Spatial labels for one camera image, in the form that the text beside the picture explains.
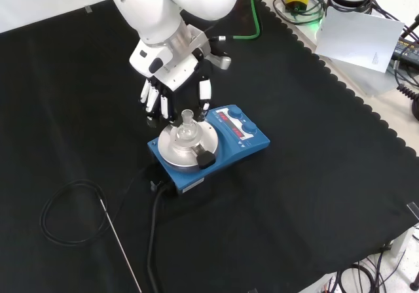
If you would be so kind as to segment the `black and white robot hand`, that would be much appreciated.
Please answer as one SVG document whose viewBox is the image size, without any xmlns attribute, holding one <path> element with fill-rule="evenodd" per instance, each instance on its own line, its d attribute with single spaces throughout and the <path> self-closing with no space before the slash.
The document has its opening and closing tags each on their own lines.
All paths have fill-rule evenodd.
<svg viewBox="0 0 419 293">
<path fill-rule="evenodd" d="M 148 126 L 155 128 L 160 122 L 179 126 L 185 109 L 195 120 L 204 120 L 212 97 L 210 76 L 201 72 L 204 58 L 199 47 L 181 59 L 167 45 L 138 42 L 129 62 L 145 77 L 139 103 Z"/>
</svg>

